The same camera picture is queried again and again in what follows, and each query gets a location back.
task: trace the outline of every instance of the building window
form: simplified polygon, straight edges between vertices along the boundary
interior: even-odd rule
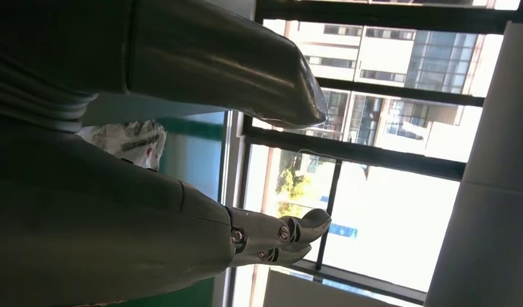
[[[410,139],[423,139],[419,132],[427,125],[429,106],[402,100],[394,100],[389,108],[386,133],[404,136]]]
[[[367,146],[375,144],[383,101],[379,97],[355,95],[350,119],[350,142]]]
[[[477,35],[418,31],[405,86],[461,94]]]
[[[414,40],[415,31],[390,30],[390,29],[367,29],[365,36],[375,38],[388,38],[392,40]]]
[[[305,59],[310,65],[355,69],[355,61],[352,59],[323,58],[321,56],[305,56]]]
[[[381,81],[405,82],[405,74],[394,72],[380,72],[378,70],[361,70],[361,77],[366,79],[375,79]]]
[[[362,32],[362,27],[335,26],[332,24],[324,25],[324,34],[361,36]]]

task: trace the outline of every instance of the tree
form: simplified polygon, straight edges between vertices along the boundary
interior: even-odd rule
[[[296,205],[294,203],[288,203],[286,201],[279,201],[278,209],[277,209],[277,218],[280,218],[283,216],[302,217],[306,213],[304,211],[305,211],[305,208],[300,205]]]
[[[298,200],[305,195],[307,187],[312,183],[305,175],[296,175],[290,168],[284,169],[277,181],[277,194],[286,193],[291,200]]]

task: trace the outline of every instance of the white wall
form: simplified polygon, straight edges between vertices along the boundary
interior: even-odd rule
[[[413,45],[412,40],[365,37],[361,42],[361,69],[406,74]]]
[[[324,34],[324,25],[325,24],[317,24],[315,22],[301,22],[298,31],[297,22],[292,22],[290,25],[291,39],[297,42],[305,41],[359,46],[359,42],[361,41],[359,36]]]

